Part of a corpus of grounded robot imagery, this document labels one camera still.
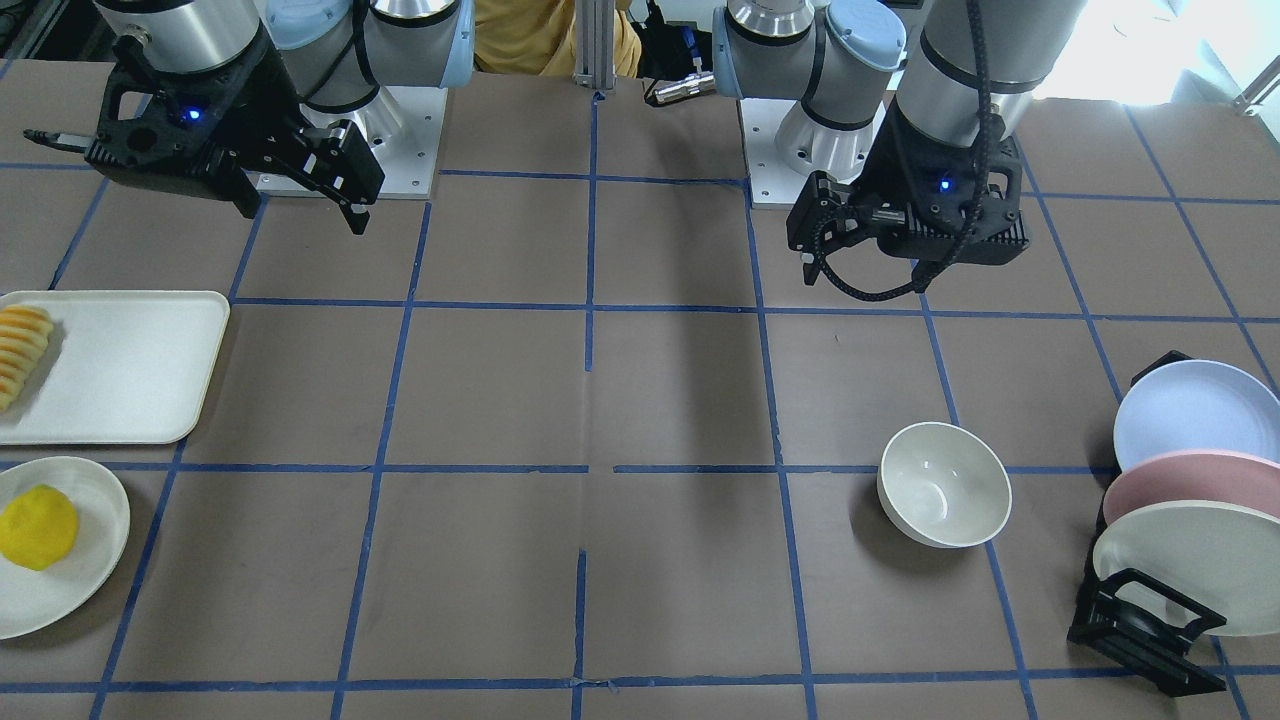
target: blue tape line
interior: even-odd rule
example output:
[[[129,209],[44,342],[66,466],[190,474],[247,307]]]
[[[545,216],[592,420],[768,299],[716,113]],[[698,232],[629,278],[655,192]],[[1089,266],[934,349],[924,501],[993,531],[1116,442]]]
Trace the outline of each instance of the blue tape line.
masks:
[[[173,451],[173,460],[169,464],[169,473],[165,475],[160,498],[156,501],[155,512],[151,515],[151,527],[147,528],[147,539],[142,543],[142,553],[138,556],[138,566],[133,571],[133,583],[129,585],[129,596],[124,601],[124,610],[120,612],[120,623],[115,628],[115,638],[111,641],[111,651],[106,656],[106,665],[102,667],[102,680],[97,692],[93,693],[93,706],[90,710],[90,720],[99,720],[102,716],[102,706],[106,703],[108,684],[115,678],[115,666],[120,661],[120,652],[124,650],[124,638],[129,633],[129,624],[133,621],[133,611],[138,605],[138,596],[142,593],[142,582],[146,580],[147,569],[151,565],[151,555],[155,552],[156,538],[160,536],[160,523],[164,521],[164,511],[169,507],[169,497],[173,495],[174,480],[178,478],[178,468],[182,464],[182,454],[187,450],[187,438],[178,441]]]
[[[582,370],[590,373],[595,368],[595,313],[586,311],[586,324],[582,328]]]
[[[237,297],[236,305],[314,306],[314,307],[403,307],[399,300],[321,300],[315,297]]]
[[[448,680],[349,680],[347,692],[378,691],[562,691],[571,685],[564,678],[463,678]]]
[[[826,673],[814,675],[819,685],[992,683],[1016,680],[1014,670],[948,670],[937,673]]]
[[[97,192],[93,193],[93,200],[90,201],[88,209],[84,210],[84,217],[81,219],[81,224],[76,228],[76,234],[72,236],[70,245],[67,246],[67,252],[63,254],[63,259],[58,263],[58,269],[54,270],[54,278],[49,282],[49,290],[56,290],[58,283],[63,282],[63,275],[67,273],[68,265],[72,264],[72,255],[79,247],[82,240],[84,240],[84,231],[88,229],[88,224],[93,222],[93,214],[97,213],[97,206],[102,202],[102,196],[106,195],[108,179],[102,178],[102,182],[97,186]]]
[[[440,170],[442,176],[472,178],[590,179],[582,173],[524,173],[518,170]]]
[[[1169,202],[1167,197],[1160,195],[1101,195],[1096,192],[1041,192],[1033,187],[1030,192],[1023,192],[1028,197],[1046,197],[1050,200],[1115,200],[1121,202]]]
[[[111,693],[311,693],[333,691],[333,680],[288,680],[256,683],[250,680],[137,682],[111,683]]]
[[[593,106],[598,105],[599,101],[593,97]],[[590,181],[596,179],[600,182],[623,182],[623,183],[646,183],[646,184],[724,184],[730,187],[744,187],[746,181],[742,178],[654,178],[644,176],[602,176],[596,173],[596,165],[591,164],[591,172],[582,173],[530,173],[521,170],[461,170],[461,169],[448,169],[440,170],[442,176],[460,176],[460,177],[475,177],[475,178],[526,178],[526,179],[576,179],[576,181]]]
[[[773,462],[780,468],[782,459],[782,429],[778,423],[778,400],[773,392],[773,360],[769,352],[769,323],[764,311],[764,281],[760,273],[760,254],[755,242],[755,225],[751,223],[751,188],[742,187],[744,214],[746,219],[746,249],[751,259],[751,290],[755,293],[755,318],[760,331],[760,356],[764,363],[764,396],[769,406],[769,433],[773,439]]]
[[[1100,679],[1128,678],[1133,671],[1125,667],[1048,667],[1032,669],[1027,675],[1032,680]],[[1280,665],[1238,665],[1233,666],[1236,676],[1280,675]],[[920,683],[975,683],[1016,680],[1016,670],[946,670],[933,673],[824,673],[813,675],[815,685],[856,685],[856,684],[920,684]],[[371,679],[349,680],[344,691],[562,691],[572,687],[617,687],[617,688],[658,688],[658,687],[750,687],[750,685],[803,685],[804,676],[799,674],[780,675],[627,675],[604,680],[582,680],[575,678],[449,678],[449,679]],[[339,685],[337,680],[177,680],[177,682],[113,682],[108,683],[106,693],[164,693],[164,692],[329,692]],[[0,694],[84,694],[100,691],[102,683],[0,683]]]
[[[755,307],[740,305],[595,305],[596,311],[603,313],[726,313],[731,315],[746,315],[755,313]]]
[[[1027,197],[1047,197],[1050,200],[1111,200],[1121,202],[1190,202],[1193,205],[1280,205],[1280,200],[1235,199],[1235,197],[1165,197],[1160,195],[1100,195],[1092,192],[1023,192]]]
[[[982,319],[1015,319],[1015,320],[1083,320],[1079,313],[1012,313],[989,310],[927,310],[936,318],[982,318]]]
[[[422,275],[422,258],[426,254],[426,236],[431,224],[431,204],[422,208],[422,222],[419,225],[417,249],[413,254],[413,270],[410,274],[408,291],[404,293],[404,311],[401,318],[399,338],[396,341],[396,359],[392,361],[392,377],[387,388],[387,410],[383,414],[383,430],[378,438],[378,454],[374,460],[374,477],[369,484],[369,516],[365,520],[365,533],[360,543],[360,560],[356,565],[356,583],[351,593],[351,610],[347,614],[347,632],[342,642],[342,657],[338,662],[338,687],[333,693],[332,720],[340,720],[346,697],[347,678],[351,675],[351,656],[356,647],[356,628],[360,623],[360,607],[365,597],[365,578],[369,574],[369,555],[374,546],[374,528],[378,524],[378,502],[381,497],[383,473],[387,464],[387,447],[390,445],[392,424],[396,420],[396,398],[399,395],[401,372],[404,368],[404,351],[408,347],[410,325],[413,322],[413,296]]]
[[[101,683],[0,683],[0,694],[87,694],[100,688]]]
[[[417,300],[413,307],[431,307],[436,310],[586,310],[586,305],[572,302],[467,302],[449,300]]]
[[[230,302],[238,302],[237,296],[239,295],[241,282],[244,279],[244,269],[248,268],[248,258],[253,254],[253,245],[257,242],[257,233],[262,229],[262,218],[266,217],[266,208],[271,200],[271,196],[259,193],[261,197],[261,205],[257,206],[257,214],[253,215],[253,224],[248,229],[248,238],[244,241],[244,251],[241,252],[241,261],[236,266],[236,277],[232,278],[232,288],[227,293],[227,299]]]
[[[777,473],[777,465],[614,465],[613,471],[625,474],[751,474]]]
[[[1021,142],[1018,142],[1018,149],[1023,155],[1023,169],[1027,170],[1027,181],[1032,184],[1034,192],[1039,192],[1039,183],[1036,182],[1036,173],[1032,172],[1030,159],[1027,158],[1027,151],[1023,149]],[[1080,283],[1075,279],[1075,270],[1071,269],[1071,261],[1066,258],[1066,249],[1062,246],[1062,238],[1057,234],[1057,225],[1053,223],[1053,215],[1048,211],[1048,204],[1044,202],[1043,197],[1037,199],[1041,206],[1041,213],[1044,214],[1044,224],[1048,227],[1048,234],[1053,238],[1053,246],[1057,247],[1057,256],[1062,260],[1062,268],[1066,270],[1066,279],[1071,283],[1071,292],[1075,293],[1075,302],[1080,306],[1080,313],[1084,315],[1084,324],[1089,328],[1089,336],[1093,338],[1093,347],[1098,351],[1098,360],[1102,363],[1102,370],[1107,374],[1107,382],[1111,383],[1111,393],[1115,395],[1116,402],[1124,397],[1120,391],[1120,383],[1116,382],[1115,370],[1111,368],[1111,359],[1107,357],[1107,350],[1102,345],[1102,336],[1098,333],[1097,323],[1093,320],[1093,315],[1089,313],[1089,304],[1084,300],[1084,292],[1080,291]]]
[[[613,685],[618,688],[714,688],[748,685],[800,685],[804,678],[788,675],[691,675],[687,678],[663,678],[660,675],[626,675],[609,680],[588,683],[593,687]]]
[[[93,172],[93,165],[84,163],[0,163],[0,170],[77,170]]]
[[[942,355],[942,343],[938,340],[937,328],[933,325],[933,314],[929,311],[929,300],[920,295],[920,313],[924,314],[924,325],[929,333],[929,345],[933,346],[933,361],[938,369],[938,382],[942,386],[942,396],[947,402],[947,415],[951,424],[960,425],[960,414],[956,407],[955,393],[951,389],[951,379],[947,375],[946,360]],[[1005,591],[1005,578],[1000,571],[1000,559],[996,557],[996,546],[991,541],[986,543],[987,561],[991,565],[991,577],[996,583],[996,596],[1000,598],[1000,607],[1005,616],[1005,629],[1009,633],[1009,646],[1014,653],[1014,665],[1018,669],[1018,684],[1021,685],[1023,702],[1027,705],[1027,716],[1038,720],[1039,712],[1036,710],[1036,697],[1032,693],[1030,678],[1027,675],[1027,662],[1023,660],[1023,643],[1018,637],[1018,624],[1014,621],[1014,611],[1009,602],[1009,593]]]
[[[765,315],[895,315],[919,318],[919,310],[896,307],[765,307]]]
[[[1018,623],[1014,621],[1014,606],[1009,602],[1009,591],[1005,588],[1005,574],[1000,569],[996,543],[987,541],[983,546],[987,548],[987,562],[991,565],[991,577],[996,579],[996,596],[1000,598],[1000,610],[1005,616],[1005,628],[1009,630],[1009,644],[1014,651],[1014,666],[1018,667],[1018,684],[1023,688],[1023,702],[1027,703],[1027,716],[1030,720],[1038,720],[1039,711],[1036,710],[1032,679],[1027,673],[1027,660],[1023,657],[1023,641],[1018,637]]]
[[[783,465],[783,470],[790,475],[835,473],[842,475],[874,475],[879,468],[876,465]]]
[[[0,460],[0,470],[17,468],[28,460]],[[173,462],[101,462],[108,470],[154,470],[165,471],[173,468]]]
[[[104,462],[109,469],[122,469],[120,464],[116,462]],[[125,465],[142,465],[142,464],[125,464]],[[127,468],[127,469],[147,469],[147,468]],[[317,474],[338,474],[338,473],[370,473],[372,471],[372,465],[320,465],[320,464],[306,464],[306,462],[182,462],[178,468],[183,473],[317,473]]]
[[[1268,199],[1235,199],[1235,197],[1178,197],[1179,202],[1190,202],[1194,205],[1280,205],[1280,200]]]
[[[1226,315],[1094,315],[1093,319],[1120,323],[1235,323],[1235,318]]]
[[[791,570],[791,601],[796,612],[796,637],[800,643],[800,678],[809,720],[818,720],[818,694],[813,684],[813,661],[809,656],[809,621],[804,609],[804,585],[800,579],[800,553],[796,546],[795,516],[791,512],[791,483],[785,471],[778,473],[782,498],[782,529],[787,536],[787,565]]]
[[[791,573],[791,602],[796,614],[796,641],[800,652],[800,678],[804,683],[808,720],[818,720],[818,696],[813,687],[813,661],[809,656],[809,623],[804,610],[804,585],[800,580],[800,555],[796,550],[795,518],[791,512],[791,483],[783,470],[782,430],[778,423],[778,398],[773,386],[773,360],[769,352],[769,323],[764,313],[764,281],[760,254],[751,223],[751,188],[742,186],[742,213],[746,218],[746,246],[751,258],[751,287],[755,292],[755,318],[760,332],[760,359],[764,363],[764,396],[769,406],[769,434],[773,439],[773,462],[778,473],[778,497],[782,503],[782,530],[787,541],[787,566]]]
[[[586,551],[577,551],[577,582],[573,597],[573,679],[581,680],[586,646]],[[570,717],[582,720],[582,683],[573,683]]]
[[[237,305],[306,305],[319,307],[402,307],[404,304],[398,300],[362,300],[362,299],[319,299],[319,297],[237,297]],[[483,302],[463,300],[415,300],[413,307],[429,307],[443,310],[535,310],[535,311],[567,311],[582,313],[588,310],[586,304],[576,302]],[[664,304],[594,304],[590,306],[596,313],[722,313],[746,315],[755,313],[755,307],[745,305],[664,305]],[[937,310],[931,309],[934,318],[975,318],[975,319],[1014,319],[1014,320],[1083,320],[1080,313],[1016,313],[1016,311],[989,311],[989,310]],[[765,307],[765,315],[890,315],[902,318],[920,318],[922,310],[910,309],[884,309],[884,307]],[[1094,320],[1108,320],[1116,323],[1236,323],[1235,318],[1226,315],[1091,315]],[[1240,322],[1258,324],[1277,324],[1280,318],[1248,316]]]
[[[1226,302],[1228,310],[1231,313],[1231,318],[1235,319],[1240,328],[1240,334],[1244,336],[1244,342],[1248,343],[1249,351],[1253,352],[1253,359],[1258,361],[1258,366],[1262,368],[1262,374],[1266,375],[1267,384],[1271,386],[1271,392],[1280,392],[1276,387],[1276,380],[1271,375],[1271,369],[1267,366],[1266,360],[1262,357],[1262,352],[1258,351],[1257,343],[1253,342],[1253,336],[1249,333],[1249,328],[1244,325],[1240,320],[1240,313],[1235,309],[1235,302],[1231,301],[1231,295],[1226,292],[1226,283],[1222,282],[1221,275],[1217,273],[1217,268],[1213,266],[1213,261],[1210,260],[1208,252],[1204,250],[1204,243],[1201,242],[1199,233],[1196,232],[1196,227],[1192,224],[1189,217],[1187,217],[1187,209],[1179,201],[1178,193],[1174,192],[1172,183],[1169,182],[1169,176],[1165,174],[1165,169],[1160,165],[1160,160],[1156,158],[1156,151],[1151,147],[1147,141],[1147,135],[1142,132],[1142,127],[1138,124],[1138,118],[1134,117],[1133,109],[1125,105],[1125,115],[1129,117],[1129,124],[1133,126],[1133,131],[1138,135],[1138,142],[1142,143],[1142,149],[1147,151],[1147,158],[1151,159],[1151,164],[1156,168],[1156,174],[1160,176],[1160,182],[1165,186],[1165,191],[1169,192],[1169,197],[1174,200],[1174,208],[1178,209],[1178,215],[1183,219],[1183,225],[1187,227],[1187,233],[1190,234],[1192,242],[1196,243],[1196,251],[1199,252],[1201,260],[1208,269],[1210,277],[1213,278],[1213,284],[1217,287],[1217,292],[1222,296],[1222,301]]]
[[[602,182],[631,182],[646,184],[723,184],[728,187],[745,187],[746,181],[741,178],[646,178],[637,176],[596,176]]]
[[[1280,675],[1280,665],[1231,665],[1235,675]]]
[[[933,313],[929,311],[929,299],[920,293],[920,311],[924,314],[924,329],[929,333],[929,345],[933,346],[933,364],[938,369],[938,379],[942,383],[942,397],[947,402],[947,416],[951,424],[960,424],[960,415],[956,413],[955,395],[951,392],[951,379],[947,375],[947,365],[942,359],[942,342],[938,340],[938,329],[933,324]]]
[[[383,465],[388,473],[420,473],[420,474],[585,474],[590,471],[586,465]]]
[[[1213,652],[1217,653],[1219,662],[1222,664],[1222,673],[1226,674],[1226,687],[1231,691],[1231,698],[1235,700],[1235,710],[1240,714],[1240,720],[1249,720],[1249,707],[1244,705],[1240,684],[1235,682],[1235,673],[1231,670],[1231,661],[1226,659],[1226,651],[1222,650],[1222,642],[1216,637],[1210,638],[1210,641]]]
[[[573,597],[573,676],[582,679],[586,646],[586,550],[577,551],[577,583]]]

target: dish rack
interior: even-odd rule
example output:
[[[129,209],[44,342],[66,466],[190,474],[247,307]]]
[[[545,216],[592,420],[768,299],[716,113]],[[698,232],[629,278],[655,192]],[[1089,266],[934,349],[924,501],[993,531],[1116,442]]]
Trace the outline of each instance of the dish rack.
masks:
[[[1152,370],[1180,360],[1190,360],[1190,356],[1176,350],[1166,352],[1134,375],[1130,387]],[[1151,680],[1160,692],[1170,697],[1225,691],[1225,680],[1188,660],[1187,653],[1206,630],[1225,625],[1226,618],[1133,568],[1108,578],[1098,578],[1093,570],[1093,550],[1106,527],[1100,509],[1093,541],[1084,561],[1084,582],[1075,598],[1075,618],[1066,639],[1110,657]],[[1152,612],[1121,600],[1117,593],[1130,583],[1144,585],[1188,610],[1196,619],[1184,626],[1170,625]]]

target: cream plate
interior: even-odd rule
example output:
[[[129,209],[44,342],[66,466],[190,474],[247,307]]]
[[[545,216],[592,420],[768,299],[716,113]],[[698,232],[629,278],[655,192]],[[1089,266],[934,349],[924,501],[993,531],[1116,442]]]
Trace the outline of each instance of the cream plate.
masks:
[[[1093,569],[1134,568],[1226,618],[1211,635],[1280,632],[1280,520],[1249,507],[1175,500],[1139,507],[1102,532]],[[1176,626],[1193,616],[1130,583],[1119,597]]]
[[[102,587],[129,537],[129,500],[106,468],[82,457],[44,457],[0,473],[0,509],[35,486],[61,491],[79,515],[70,553],[44,571],[0,556],[0,639],[50,625]]]

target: person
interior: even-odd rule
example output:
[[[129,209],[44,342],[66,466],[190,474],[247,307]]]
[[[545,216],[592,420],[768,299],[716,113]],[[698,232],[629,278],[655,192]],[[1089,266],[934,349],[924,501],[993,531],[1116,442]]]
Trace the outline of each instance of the person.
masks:
[[[616,0],[613,65],[637,77],[640,36],[626,20],[630,0]],[[575,72],[577,32],[573,0],[475,0],[476,68],[489,73],[568,77]]]

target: lemon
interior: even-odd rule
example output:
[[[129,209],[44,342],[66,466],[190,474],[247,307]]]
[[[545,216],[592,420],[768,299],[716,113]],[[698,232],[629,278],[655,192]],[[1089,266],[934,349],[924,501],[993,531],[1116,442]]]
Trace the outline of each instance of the lemon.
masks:
[[[56,488],[36,486],[0,512],[0,553],[15,565],[44,570],[72,551],[79,516]]]

